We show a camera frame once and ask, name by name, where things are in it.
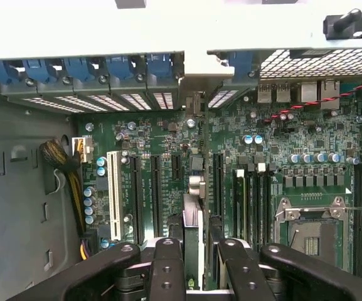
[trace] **perforated metal grille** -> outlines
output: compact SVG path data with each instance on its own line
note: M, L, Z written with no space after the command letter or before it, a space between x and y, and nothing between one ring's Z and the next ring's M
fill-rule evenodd
M126 99L131 105L139 110L151 110L151 107L144 101L139 94L121 94L121 97Z
M74 96L66 96L66 97L61 97L61 96L57 96L55 97L56 99L58 100L62 100L64 102L68 102L68 103L72 103L74 105L78 105L80 107L83 107L83 108L88 108L89 110L93 110L93 111L96 111L96 112L106 112L107 110L102 108L102 107L99 107L98 105L94 105L90 102L85 102L84 100L81 100L79 98L76 98Z
M276 50L261 65L261 78L345 77L362 75L362 49L334 50L320 58L290 58Z
M129 111L128 108L125 108L123 105L117 103L115 100L105 95L90 95L89 98L117 111Z
M153 93L154 97L157 100L158 105L162 110L172 109L173 105L173 95L170 92L166 93Z
M60 104L57 104L54 102L49 102L47 100L43 100L40 97L22 98L22 100L25 100L27 102L37 103L38 105L45 105L45 106L51 107L51 108L57 108L59 110L64 110L64 111L68 111L68 112L72 112L72 113L84 113L84 111L82 111L82 110L78 110L76 108L70 108L70 107L67 107L66 105L60 105Z

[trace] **green circuit board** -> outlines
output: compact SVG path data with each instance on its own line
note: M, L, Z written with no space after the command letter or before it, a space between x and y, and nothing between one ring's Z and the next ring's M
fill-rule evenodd
M354 83L342 83L341 92L353 87ZM209 156L204 167L209 174L206 179L209 195L206 206L212 215L222 217L226 237L244 238L253 248L277 241L353 271L354 213L347 210L344 216L332 218L325 216L322 208L330 207L336 198L342 198L346 207L355 206L354 168L346 159L357 157L362 162L362 120L358 120L358 116L362 116L362 94L341 99L339 109L333 113L330 110L294 110L292 120L264 121L271 120L273 113L289 105L257 103L252 96L247 102L238 99L200 117L187 116L185 111L79 115L79 136L91 136L94 145L93 162L83 165L83 184L96 186L99 157L105 157L109 151L128 151L129 157L138 161L136 166L127 163L122 167L124 214L131 214L134 219L137 216L132 200L137 183L140 185L137 188L140 194L138 216L142 223L138 229L135 229L136 224L127 224L123 240L142 243L157 235L167 236L166 219L182 213L189 175L203 174L203 171L191 170L191 158L202 156L207 147ZM195 121L194 127L188 127L188 119ZM136 127L129 129L129 122L134 122ZM203 135L205 122L207 137ZM91 132L85 129L87 123L93 123ZM115 139L118 133L124 135L120 142ZM246 144L246 135L253 138L259 135L262 143ZM339 156L338 162L327 160L332 153ZM325 154L326 160L291 163L290 156L294 154L307 154L311 158L315 154ZM159 156L156 161L159 162L162 204L159 218L153 212L154 156ZM177 171L174 171L174 160L179 167ZM258 175L258 164L262 163L266 166L266 177ZM140 172L138 179L132 177L135 168ZM241 183L236 177L237 170L245 171ZM248 233L242 233L238 222L241 204L237 198L241 197L242 189L247 189L245 200L253 208L245 225ZM96 197L97 220L89 227L97 228L101 239L108 239L108 192L97 187ZM314 212L277 224L275 216L285 198L291 208L315 208Z

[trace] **blue capacitor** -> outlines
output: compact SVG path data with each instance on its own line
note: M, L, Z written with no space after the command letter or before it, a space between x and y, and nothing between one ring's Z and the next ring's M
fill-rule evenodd
M108 240L102 240L100 246L102 249L107 249L110 246L110 242Z
M253 139L256 144L262 144L262 142L263 142L263 137L260 135L255 135Z
M252 144L253 138L250 135L244 135L243 136L243 143L245 144Z

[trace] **pcie slot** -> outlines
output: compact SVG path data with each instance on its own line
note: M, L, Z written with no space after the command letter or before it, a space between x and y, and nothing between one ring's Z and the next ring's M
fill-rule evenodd
M151 202L153 205L154 237L162 237L162 192L161 156L153 155L151 160Z
M224 155L213 154L214 215L223 214Z
M107 153L109 209L111 240L121 240L122 229L122 185L120 152Z
M173 170L173 180L182 180L181 155L171 155L171 167Z
M139 156L130 157L130 182L132 184L132 205L134 210L134 218L132 219L134 243L141 245L144 242L144 222L141 159Z

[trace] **mounting screw hole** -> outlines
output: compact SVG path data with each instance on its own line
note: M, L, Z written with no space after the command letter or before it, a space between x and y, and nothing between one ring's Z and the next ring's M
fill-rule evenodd
M255 290L257 288L257 284L255 282L249 282L248 286L251 290Z
M171 284L171 282L164 282L161 287L165 290L169 290L173 285Z

